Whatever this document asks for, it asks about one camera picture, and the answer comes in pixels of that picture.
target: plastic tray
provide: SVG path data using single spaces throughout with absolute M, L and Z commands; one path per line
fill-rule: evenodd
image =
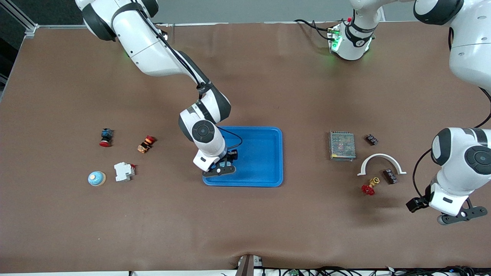
M 244 140 L 237 147 L 238 159 L 233 162 L 236 172 L 221 176 L 203 177 L 210 186 L 278 187 L 283 182 L 283 135 L 276 127 L 222 127 Z M 225 131 L 227 146 L 239 139 Z

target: brass valve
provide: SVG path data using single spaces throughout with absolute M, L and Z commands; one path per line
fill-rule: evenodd
M 370 184 L 368 185 L 373 188 L 378 183 L 380 183 L 380 179 L 378 177 L 374 177 L 370 179 Z

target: black cable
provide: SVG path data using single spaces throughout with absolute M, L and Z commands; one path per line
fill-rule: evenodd
M 452 49 L 453 38 L 454 38 L 454 29 L 448 28 L 448 50 Z
M 327 270 L 332 270 L 332 272 L 328 274 L 324 274 L 325 276 L 329 276 L 333 274 L 334 272 L 341 273 L 343 276 L 348 276 L 348 274 L 344 273 L 342 270 L 349 272 L 347 269 L 342 268 L 342 267 L 321 267 L 320 271 L 327 271 Z
M 488 93 L 488 91 L 486 89 L 481 88 L 481 87 L 479 89 L 481 89 L 481 91 L 484 93 L 484 95 L 486 95 L 486 97 L 490 101 L 490 105 L 491 105 L 491 96 Z M 486 124 L 490 120 L 490 118 L 491 118 L 491 106 L 490 106 L 490 113 L 489 113 L 488 117 L 486 119 L 484 119 L 484 121 L 482 123 L 475 126 L 474 128 L 480 128 L 482 125 Z
M 297 19 L 297 20 L 294 20 L 294 22 L 302 22 L 302 23 L 305 23 L 307 26 L 316 29 L 316 27 L 314 25 L 310 24 L 309 22 L 307 22 L 303 19 Z M 328 30 L 328 28 L 317 28 L 317 29 L 319 29 L 321 31 L 327 31 Z
M 401 274 L 398 276 L 414 276 L 414 275 L 421 275 L 421 274 L 426 274 L 426 273 L 435 273 L 435 272 L 440 272 L 440 270 L 434 270 L 434 271 L 420 271 L 420 270 L 415 270 L 416 272 L 409 272 L 405 274 Z
M 414 185 L 414 189 L 416 190 L 416 193 L 418 193 L 419 197 L 423 197 L 423 195 L 419 192 L 419 189 L 418 189 L 418 186 L 416 186 L 416 180 L 414 179 L 414 177 L 416 175 L 416 170 L 418 169 L 419 162 L 421 162 L 421 160 L 423 160 L 423 158 L 428 153 L 430 153 L 430 151 L 431 151 L 431 149 L 427 150 L 425 153 L 423 153 L 423 155 L 421 155 L 421 157 L 418 159 L 418 161 L 414 165 L 414 170 L 412 171 L 412 184 Z
M 476 272 L 474 271 L 474 269 L 472 267 L 469 267 L 469 266 L 465 266 L 465 267 L 462 267 L 463 270 L 465 271 L 466 269 L 469 270 L 469 275 L 470 276 L 475 276 L 476 275 Z
M 314 25 L 314 28 L 315 28 L 315 30 L 317 31 L 317 33 L 318 33 L 318 34 L 319 34 L 319 35 L 320 35 L 320 36 L 321 36 L 323 39 L 328 40 L 328 41 L 334 41 L 334 39 L 333 39 L 333 38 L 329 38 L 329 37 L 327 37 L 327 36 L 323 36 L 323 35 L 321 34 L 321 32 L 319 31 L 319 28 L 318 28 L 318 27 L 317 27 L 317 25 L 315 24 L 315 21 L 314 21 L 314 20 L 312 20 L 312 24 Z
M 323 35 L 321 34 L 321 31 L 327 31 L 327 30 L 329 30 L 329 28 L 319 28 L 319 27 L 317 27 L 317 24 L 315 24 L 315 20 L 312 20 L 312 24 L 310 24 L 309 22 L 307 22 L 307 21 L 305 21 L 305 20 L 303 20 L 303 19 L 297 19 L 297 20 L 294 20 L 294 21 L 295 21 L 295 22 L 303 22 L 303 23 L 307 24 L 307 26 L 309 26 L 309 27 L 311 27 L 311 28 L 314 28 L 314 29 L 317 31 L 317 33 L 318 33 L 318 34 L 319 34 L 319 35 L 320 35 L 320 36 L 321 36 L 323 39 L 328 40 L 328 41 L 334 41 L 334 39 L 329 38 L 329 37 L 327 37 L 327 36 L 323 36 Z
M 235 137 L 237 137 L 237 138 L 239 138 L 239 139 L 240 139 L 240 142 L 239 142 L 238 144 L 233 145 L 233 146 L 231 146 L 231 147 L 228 147 L 227 149 L 233 149 L 233 148 L 236 148 L 236 147 L 238 147 L 238 146 L 242 145 L 242 142 L 244 141 L 244 140 L 242 140 L 242 137 L 240 137 L 239 135 L 237 135 L 237 134 L 235 134 L 235 133 L 233 133 L 233 132 L 231 132 L 231 131 L 228 131 L 228 130 L 226 130 L 226 129 L 223 129 L 223 128 L 219 127 L 219 126 L 217 126 L 217 128 L 218 128 L 219 130 L 221 130 L 221 131 L 225 131 L 225 132 L 227 132 L 227 133 L 230 133 L 230 134 L 232 134 L 233 136 L 235 136 Z
M 360 274 L 358 271 L 354 270 L 354 269 L 345 269 L 347 272 L 349 272 L 351 274 L 351 272 L 357 274 L 358 276 L 363 276 L 362 274 Z

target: brown paper tablecloth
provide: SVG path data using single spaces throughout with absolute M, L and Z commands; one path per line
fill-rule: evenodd
M 221 125 L 283 131 L 283 184 L 206 186 L 177 125 L 197 98 L 190 78 L 146 76 L 121 45 L 86 29 L 39 29 L 0 103 L 0 272 L 228 269 L 243 254 L 270 267 L 491 266 L 490 216 L 444 227 L 436 210 L 405 207 L 434 135 L 489 112 L 481 91 L 450 72 L 447 29 L 381 23 L 354 62 L 294 24 L 169 31 L 232 103 Z M 102 128 L 114 130 L 110 148 L 98 145 Z M 328 159 L 330 130 L 355 133 L 354 162 Z M 141 154 L 146 135 L 158 141 Z M 373 160 L 357 177 L 374 153 L 408 175 L 370 197 L 361 185 L 391 167 Z M 119 162 L 137 165 L 132 181 L 115 182 Z M 95 170 L 108 176 L 100 187 L 87 183 Z M 437 170 L 421 163 L 421 190 Z M 488 185 L 471 198 L 486 206 L 490 196 Z

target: white robotic arm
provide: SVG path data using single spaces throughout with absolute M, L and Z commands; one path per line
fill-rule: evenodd
M 227 170 L 206 176 L 235 172 L 225 140 L 215 125 L 226 119 L 231 110 L 228 99 L 217 90 L 197 65 L 183 52 L 166 42 L 166 33 L 156 28 L 149 17 L 158 11 L 155 0 L 76 0 L 88 29 L 103 40 L 118 38 L 133 63 L 143 73 L 154 76 L 185 74 L 194 80 L 200 95 L 192 106 L 182 111 L 179 127 L 198 147 L 193 162 L 208 172 L 226 160 Z
M 432 207 L 444 215 L 438 222 L 447 225 L 487 214 L 474 207 L 468 197 L 491 180 L 491 130 L 446 128 L 433 139 L 431 157 L 441 166 L 422 198 L 406 205 L 411 212 Z M 469 208 L 463 204 L 468 201 Z
M 380 20 L 379 8 L 395 1 L 351 0 L 351 21 L 328 30 L 331 51 L 347 60 L 361 58 Z M 416 0 L 413 13 L 423 23 L 449 26 L 454 34 L 450 69 L 463 81 L 491 89 L 491 0 Z M 435 208 L 444 214 L 439 220 L 443 225 L 487 214 L 484 207 L 472 206 L 468 197 L 491 179 L 490 138 L 490 130 L 442 130 L 432 146 L 432 158 L 441 170 L 424 197 L 407 203 L 409 210 Z M 465 211 L 464 202 L 469 205 Z

